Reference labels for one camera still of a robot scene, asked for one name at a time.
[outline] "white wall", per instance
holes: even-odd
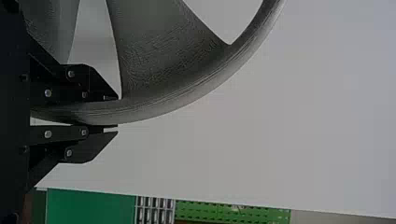
[[[120,90],[105,4],[82,1],[71,62]],[[229,41],[257,6],[186,2]],[[395,1],[290,0],[229,81],[119,127],[95,161],[60,165],[39,186],[396,217],[395,21]]]

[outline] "green component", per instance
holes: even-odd
[[[131,224],[135,196],[48,190],[47,224]]]
[[[177,201],[176,219],[224,224],[289,224],[290,210]]]
[[[33,190],[33,224],[45,224],[47,212],[47,192]]]

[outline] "black metal bracket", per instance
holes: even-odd
[[[30,126],[30,110],[118,99],[86,64],[59,64],[26,31],[18,3],[0,1],[0,223],[15,219],[27,191],[58,163],[93,160],[118,132],[102,126]]]

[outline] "screw head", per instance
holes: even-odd
[[[73,151],[71,149],[67,149],[65,152],[66,158],[72,157],[73,156]]]
[[[81,135],[86,136],[88,134],[88,131],[86,129],[81,130]]]
[[[22,74],[20,75],[20,79],[22,82],[27,82],[29,81],[29,75],[28,74]]]
[[[81,96],[82,96],[83,99],[85,99],[85,98],[88,97],[88,93],[84,91],[84,92],[81,94]]]
[[[29,150],[30,150],[30,148],[28,146],[20,147],[21,154],[25,154],[25,153],[29,152]]]
[[[47,98],[50,98],[50,97],[52,96],[52,90],[45,90],[45,91],[44,91],[44,95],[45,95]]]
[[[76,73],[74,71],[70,70],[70,71],[67,72],[67,76],[68,77],[75,77]]]
[[[45,131],[44,132],[44,137],[47,138],[47,139],[51,138],[52,137],[52,131]]]

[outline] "black mounting plate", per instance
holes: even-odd
[[[25,194],[50,170],[93,160],[117,135],[85,124],[31,127],[31,109],[118,95],[94,68],[58,64],[28,35],[15,1],[0,1],[0,27],[0,223],[16,224]]]

